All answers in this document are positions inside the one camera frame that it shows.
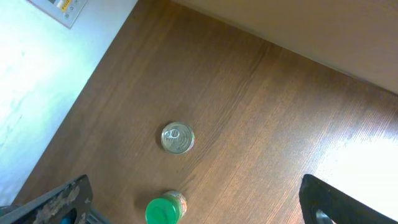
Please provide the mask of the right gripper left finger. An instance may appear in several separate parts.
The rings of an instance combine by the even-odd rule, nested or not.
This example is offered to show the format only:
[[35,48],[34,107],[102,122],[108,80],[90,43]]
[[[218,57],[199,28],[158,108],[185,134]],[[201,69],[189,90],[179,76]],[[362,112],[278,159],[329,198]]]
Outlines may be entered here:
[[21,206],[1,207],[1,223],[86,223],[93,191],[81,175]]

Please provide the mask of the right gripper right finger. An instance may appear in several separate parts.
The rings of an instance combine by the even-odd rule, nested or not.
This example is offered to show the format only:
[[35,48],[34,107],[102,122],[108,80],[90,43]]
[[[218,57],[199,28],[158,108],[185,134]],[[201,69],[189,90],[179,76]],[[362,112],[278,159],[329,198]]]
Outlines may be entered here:
[[306,224],[397,224],[397,221],[373,210],[311,174],[305,174],[302,178],[299,201]]

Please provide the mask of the green lid glass jar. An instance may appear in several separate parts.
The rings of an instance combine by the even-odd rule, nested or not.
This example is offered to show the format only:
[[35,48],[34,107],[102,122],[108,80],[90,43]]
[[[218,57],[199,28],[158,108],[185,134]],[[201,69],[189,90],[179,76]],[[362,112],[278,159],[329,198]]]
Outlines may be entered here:
[[187,200],[176,190],[170,190],[149,202],[147,224],[178,224],[187,212]]

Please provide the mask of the silver pull-tab tin can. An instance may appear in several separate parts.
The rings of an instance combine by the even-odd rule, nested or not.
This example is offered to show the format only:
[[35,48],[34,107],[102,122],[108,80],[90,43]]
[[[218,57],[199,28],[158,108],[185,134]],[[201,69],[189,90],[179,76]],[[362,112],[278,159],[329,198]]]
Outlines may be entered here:
[[193,148],[195,135],[193,129],[181,122],[172,122],[162,130],[161,145],[171,154],[184,154]]

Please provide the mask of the grey plastic shopping basket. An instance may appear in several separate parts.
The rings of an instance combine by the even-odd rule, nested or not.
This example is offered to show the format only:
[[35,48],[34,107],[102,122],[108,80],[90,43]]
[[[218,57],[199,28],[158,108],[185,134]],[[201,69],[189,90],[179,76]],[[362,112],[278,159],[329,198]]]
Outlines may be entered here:
[[[4,216],[21,206],[22,205],[19,204],[1,206],[1,216]],[[86,219],[86,224],[111,224],[111,222],[91,206],[90,211],[88,212],[88,218]]]

